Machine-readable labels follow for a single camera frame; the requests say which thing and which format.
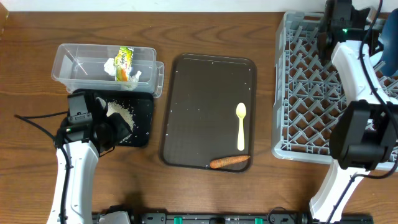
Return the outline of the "yellow plastic spoon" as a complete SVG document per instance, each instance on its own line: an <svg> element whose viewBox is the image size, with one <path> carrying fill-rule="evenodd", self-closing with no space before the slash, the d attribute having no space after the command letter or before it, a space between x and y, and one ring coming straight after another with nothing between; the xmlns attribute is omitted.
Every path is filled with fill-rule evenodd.
<svg viewBox="0 0 398 224"><path fill-rule="evenodd" d="M244 143L244 118L246 116L246 106L244 103L239 103L236 107L236 116L239 119L238 126L238 139L237 139L237 148L239 151L243 151L245 148Z"/></svg>

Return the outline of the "white tissue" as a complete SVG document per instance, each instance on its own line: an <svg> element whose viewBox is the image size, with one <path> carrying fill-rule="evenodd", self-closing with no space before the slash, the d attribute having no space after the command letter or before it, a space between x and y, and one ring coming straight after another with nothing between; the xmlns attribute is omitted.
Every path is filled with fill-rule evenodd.
<svg viewBox="0 0 398 224"><path fill-rule="evenodd" d="M114 77L115 81L116 80L116 69L114 67L114 58L109 58L106 63L104 64L104 70L105 72L109 75ZM134 90L137 88L138 83L139 83L139 78L142 75L142 72L138 70L135 75L131 75L131 72L129 74L130 79L127 82L121 82L122 83L122 88L125 90Z"/></svg>

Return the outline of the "orange carrot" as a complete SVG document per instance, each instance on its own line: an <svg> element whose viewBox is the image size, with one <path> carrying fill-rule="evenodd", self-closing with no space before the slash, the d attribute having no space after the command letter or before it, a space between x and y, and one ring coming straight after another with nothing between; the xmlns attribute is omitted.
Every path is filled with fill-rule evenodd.
<svg viewBox="0 0 398 224"><path fill-rule="evenodd" d="M231 157L224 157L221 159L215 159L210 162L210 167L212 169L219 169L221 167L230 166L233 164L237 164L240 162L244 162L248 160L251 156L249 155L242 155L242 156L231 156Z"/></svg>

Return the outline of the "clear plastic bin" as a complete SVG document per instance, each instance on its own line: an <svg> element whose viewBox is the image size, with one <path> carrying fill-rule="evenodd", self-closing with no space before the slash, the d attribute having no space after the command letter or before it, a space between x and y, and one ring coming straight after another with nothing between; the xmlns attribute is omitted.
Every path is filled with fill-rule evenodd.
<svg viewBox="0 0 398 224"><path fill-rule="evenodd" d="M142 72L137 88L125 90L104 70L109 58L115 58L120 47L134 50L132 72ZM150 47L96 44L62 44L58 47L52 69L52 78L63 83L67 91L77 89L137 91L158 98L164 87L164 64L156 60L157 52Z"/></svg>

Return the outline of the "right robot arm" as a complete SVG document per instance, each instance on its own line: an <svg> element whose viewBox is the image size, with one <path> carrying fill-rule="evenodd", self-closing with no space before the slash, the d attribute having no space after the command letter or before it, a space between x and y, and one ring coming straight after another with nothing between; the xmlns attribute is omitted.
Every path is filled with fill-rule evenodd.
<svg viewBox="0 0 398 224"><path fill-rule="evenodd" d="M376 28L379 8L357 10L351 1L332 0L318 31L318 54L336 68L347 107L333 128L332 163L310 212L321 223L339 222L354 189L378 164L389 160L397 142L397 100L379 83L374 67L397 75L397 12Z"/></svg>

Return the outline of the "dark blue plate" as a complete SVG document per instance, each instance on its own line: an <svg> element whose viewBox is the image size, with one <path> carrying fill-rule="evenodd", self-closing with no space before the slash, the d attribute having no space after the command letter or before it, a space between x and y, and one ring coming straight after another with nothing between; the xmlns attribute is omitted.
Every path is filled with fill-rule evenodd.
<svg viewBox="0 0 398 224"><path fill-rule="evenodd" d="M393 10L387 18L382 33L382 43L384 50L381 61L385 65L381 68L384 76L391 77L397 75L397 9Z"/></svg>

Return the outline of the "yellow green snack wrapper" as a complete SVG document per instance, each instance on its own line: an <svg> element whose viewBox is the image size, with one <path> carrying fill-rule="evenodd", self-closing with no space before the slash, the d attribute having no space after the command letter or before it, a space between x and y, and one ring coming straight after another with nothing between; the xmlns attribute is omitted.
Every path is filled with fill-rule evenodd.
<svg viewBox="0 0 398 224"><path fill-rule="evenodd" d="M118 82L127 82L130 79L132 69L132 56L134 50L128 47L120 47L117 56L114 58L114 67L116 69L116 80Z"/></svg>

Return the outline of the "black plastic bin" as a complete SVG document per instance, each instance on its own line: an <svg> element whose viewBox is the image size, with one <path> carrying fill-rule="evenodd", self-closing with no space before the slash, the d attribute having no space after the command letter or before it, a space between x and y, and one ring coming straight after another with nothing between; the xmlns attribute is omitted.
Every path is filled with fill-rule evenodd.
<svg viewBox="0 0 398 224"><path fill-rule="evenodd" d="M90 92L104 99L107 103L115 101L132 114L134 129L132 132L132 144L118 144L119 146L144 147L150 138L152 115L154 112L154 97L150 93L136 91L116 90L89 90L77 89L73 93Z"/></svg>

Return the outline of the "white rice pile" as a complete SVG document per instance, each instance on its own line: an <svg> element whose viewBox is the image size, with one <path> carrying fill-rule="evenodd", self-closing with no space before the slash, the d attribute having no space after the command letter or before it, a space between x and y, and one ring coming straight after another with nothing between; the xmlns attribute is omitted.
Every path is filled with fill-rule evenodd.
<svg viewBox="0 0 398 224"><path fill-rule="evenodd" d="M124 108L119 103L112 101L108 102L108 111L106 113L107 116L111 116L114 113L119 113L125 122L129 125L131 132L134 129L134 120L132 114L129 112L127 108ZM132 137L133 135L130 134L128 137L124 138L120 144L131 145L132 144Z"/></svg>

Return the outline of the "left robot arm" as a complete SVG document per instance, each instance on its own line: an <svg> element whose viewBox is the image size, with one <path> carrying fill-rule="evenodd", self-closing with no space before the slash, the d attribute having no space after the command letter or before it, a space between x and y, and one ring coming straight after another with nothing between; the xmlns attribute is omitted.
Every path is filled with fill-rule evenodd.
<svg viewBox="0 0 398 224"><path fill-rule="evenodd" d="M92 223L93 181L100 154L132 134L119 113L92 91L68 96L67 117L54 140L57 180L48 223Z"/></svg>

